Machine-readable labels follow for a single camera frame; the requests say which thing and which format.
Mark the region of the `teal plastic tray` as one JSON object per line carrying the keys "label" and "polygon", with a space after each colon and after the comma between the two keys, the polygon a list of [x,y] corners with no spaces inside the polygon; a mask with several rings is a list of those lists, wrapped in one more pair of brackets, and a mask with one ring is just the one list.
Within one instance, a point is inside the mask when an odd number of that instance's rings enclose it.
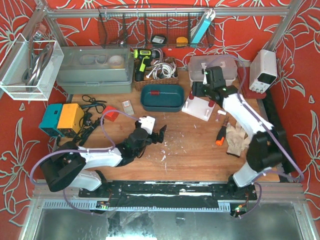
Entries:
{"label": "teal plastic tray", "polygon": [[[159,96],[151,96],[150,91],[160,91]],[[148,112],[177,113],[185,102],[185,91],[176,84],[148,84],[140,93],[140,103]]]}

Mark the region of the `small red spring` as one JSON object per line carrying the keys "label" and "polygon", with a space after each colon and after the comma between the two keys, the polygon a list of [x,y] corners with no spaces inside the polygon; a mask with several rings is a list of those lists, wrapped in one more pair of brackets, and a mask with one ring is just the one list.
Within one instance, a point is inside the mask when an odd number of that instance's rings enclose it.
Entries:
{"label": "small red spring", "polygon": [[159,90],[151,90],[149,93],[151,96],[159,96],[161,94]]}

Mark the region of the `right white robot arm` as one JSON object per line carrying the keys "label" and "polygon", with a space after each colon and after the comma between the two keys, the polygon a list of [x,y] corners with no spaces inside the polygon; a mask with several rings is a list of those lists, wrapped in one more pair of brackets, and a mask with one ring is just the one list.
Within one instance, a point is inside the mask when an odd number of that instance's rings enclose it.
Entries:
{"label": "right white robot arm", "polygon": [[202,75],[202,81],[192,84],[192,93],[197,97],[208,97],[228,112],[241,132],[239,139],[249,141],[245,163],[227,182],[228,194],[238,198],[261,175],[282,162],[283,153],[275,141],[282,140],[283,134],[248,105],[234,85],[226,85],[221,67],[207,67]]}

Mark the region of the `small grey metal plate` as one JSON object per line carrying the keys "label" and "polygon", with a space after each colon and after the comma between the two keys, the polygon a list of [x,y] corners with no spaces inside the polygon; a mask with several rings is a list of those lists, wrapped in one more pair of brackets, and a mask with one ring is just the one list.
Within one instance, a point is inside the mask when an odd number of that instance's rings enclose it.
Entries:
{"label": "small grey metal plate", "polygon": [[124,112],[127,115],[133,116],[135,114],[130,100],[123,101],[122,102],[122,107],[123,107]]}

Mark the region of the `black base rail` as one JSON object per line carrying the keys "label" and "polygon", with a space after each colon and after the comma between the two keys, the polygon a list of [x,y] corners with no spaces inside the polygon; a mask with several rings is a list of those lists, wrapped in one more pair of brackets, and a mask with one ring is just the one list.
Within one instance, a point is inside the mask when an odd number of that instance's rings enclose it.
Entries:
{"label": "black base rail", "polygon": [[112,181],[98,189],[80,189],[80,198],[95,198],[96,207],[124,209],[218,209],[223,203],[257,200],[253,185],[234,190],[228,183]]}

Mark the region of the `yellow green cordless drill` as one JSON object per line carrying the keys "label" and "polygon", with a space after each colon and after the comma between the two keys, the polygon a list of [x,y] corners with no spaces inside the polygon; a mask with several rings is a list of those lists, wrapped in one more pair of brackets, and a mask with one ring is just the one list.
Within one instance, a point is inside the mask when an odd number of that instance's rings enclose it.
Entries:
{"label": "yellow green cordless drill", "polygon": [[162,51],[159,48],[155,49],[143,49],[136,48],[133,51],[133,57],[138,60],[138,65],[135,68],[135,78],[136,82],[141,82],[144,80],[146,68],[151,65],[154,59],[159,60],[163,56]]}

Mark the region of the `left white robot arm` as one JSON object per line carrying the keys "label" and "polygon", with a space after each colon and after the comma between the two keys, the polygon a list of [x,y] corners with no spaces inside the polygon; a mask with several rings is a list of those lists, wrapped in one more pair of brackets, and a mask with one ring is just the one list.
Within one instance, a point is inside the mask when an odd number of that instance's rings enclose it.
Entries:
{"label": "left white robot arm", "polygon": [[69,141],[55,154],[39,164],[51,192],[59,192],[67,187],[97,190],[106,181],[99,167],[123,167],[136,158],[141,158],[146,147],[164,141],[167,126],[158,133],[148,132],[142,127],[135,130],[115,148],[107,152],[97,152],[97,148],[84,148]]}

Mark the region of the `clear acrylic box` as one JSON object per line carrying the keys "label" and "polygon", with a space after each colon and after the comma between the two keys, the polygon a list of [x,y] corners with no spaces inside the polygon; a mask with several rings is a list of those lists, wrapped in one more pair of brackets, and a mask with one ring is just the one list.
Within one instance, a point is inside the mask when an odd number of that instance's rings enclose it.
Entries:
{"label": "clear acrylic box", "polygon": [[13,100],[48,101],[64,59],[60,44],[19,34],[8,53],[0,63],[0,89]]}

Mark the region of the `yellow tape measure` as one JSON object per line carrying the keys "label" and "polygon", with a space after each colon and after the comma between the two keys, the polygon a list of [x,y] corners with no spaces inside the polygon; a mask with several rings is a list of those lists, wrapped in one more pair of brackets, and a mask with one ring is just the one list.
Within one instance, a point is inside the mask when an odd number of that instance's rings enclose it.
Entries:
{"label": "yellow tape measure", "polygon": [[187,47],[189,44],[188,38],[184,36],[180,36],[176,38],[176,47],[177,48],[184,48]]}

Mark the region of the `wicker basket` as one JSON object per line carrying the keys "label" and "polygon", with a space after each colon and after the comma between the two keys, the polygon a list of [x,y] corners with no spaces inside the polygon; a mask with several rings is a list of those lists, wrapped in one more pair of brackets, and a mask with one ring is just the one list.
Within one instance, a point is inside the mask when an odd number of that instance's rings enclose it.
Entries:
{"label": "wicker basket", "polygon": [[135,70],[133,71],[133,79],[132,82],[134,83],[134,87],[137,91],[141,91],[142,88],[146,85],[152,84],[160,84],[160,85],[178,85],[179,84],[179,75],[177,69],[176,59],[174,57],[166,57],[164,59],[166,64],[169,64],[173,67],[174,73],[170,74],[167,70],[158,70],[157,71],[157,78],[151,74],[148,78],[147,75],[152,70],[152,66],[148,66],[145,70],[144,79],[143,81],[135,81]]}

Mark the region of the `white power supply unit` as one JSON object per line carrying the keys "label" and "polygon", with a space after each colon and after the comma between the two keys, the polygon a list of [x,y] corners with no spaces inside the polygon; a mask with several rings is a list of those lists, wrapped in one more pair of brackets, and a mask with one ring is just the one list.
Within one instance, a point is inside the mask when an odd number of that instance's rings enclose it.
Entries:
{"label": "white power supply unit", "polygon": [[249,89],[263,94],[277,78],[276,53],[261,49],[249,70]]}

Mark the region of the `teal box device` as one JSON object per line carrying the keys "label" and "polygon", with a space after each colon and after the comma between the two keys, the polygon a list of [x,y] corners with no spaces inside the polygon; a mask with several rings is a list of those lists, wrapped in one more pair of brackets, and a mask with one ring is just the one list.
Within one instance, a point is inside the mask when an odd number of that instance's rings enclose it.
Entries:
{"label": "teal box device", "polygon": [[58,130],[58,123],[62,109],[63,105],[61,103],[48,105],[43,115],[42,121],[38,126],[39,129],[41,129],[50,137],[62,137],[63,134]]}

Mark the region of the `red book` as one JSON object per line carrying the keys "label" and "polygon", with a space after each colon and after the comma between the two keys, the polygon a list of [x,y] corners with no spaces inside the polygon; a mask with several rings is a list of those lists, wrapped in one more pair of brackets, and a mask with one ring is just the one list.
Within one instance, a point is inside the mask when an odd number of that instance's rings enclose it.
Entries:
{"label": "red book", "polygon": [[267,94],[264,93],[257,93],[249,89],[249,82],[250,82],[250,68],[245,67],[243,68],[242,66],[237,67],[237,77],[238,81],[240,83],[244,82],[241,90],[242,90],[242,95],[246,99],[264,99]]}

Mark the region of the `white plastic storage box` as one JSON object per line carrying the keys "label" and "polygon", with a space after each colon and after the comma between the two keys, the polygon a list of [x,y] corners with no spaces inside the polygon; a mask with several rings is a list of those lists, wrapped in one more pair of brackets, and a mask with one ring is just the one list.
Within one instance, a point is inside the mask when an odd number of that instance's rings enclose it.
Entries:
{"label": "white plastic storage box", "polygon": [[226,85],[230,86],[238,76],[238,67],[235,60],[223,55],[196,55],[190,58],[188,63],[188,74],[190,79],[190,86],[193,82],[203,82],[204,74],[203,69],[208,66],[212,61],[213,67],[219,66],[222,69],[223,77],[226,81]]}

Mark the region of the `yellow soldering station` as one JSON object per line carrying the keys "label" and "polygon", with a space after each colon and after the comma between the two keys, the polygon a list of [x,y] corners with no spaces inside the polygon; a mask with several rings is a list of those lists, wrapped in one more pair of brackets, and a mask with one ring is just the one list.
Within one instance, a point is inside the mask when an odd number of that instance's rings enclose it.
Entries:
{"label": "yellow soldering station", "polygon": [[57,124],[57,129],[66,138],[74,138],[80,131],[80,120],[84,116],[84,111],[78,103],[66,103],[62,106],[62,111]]}

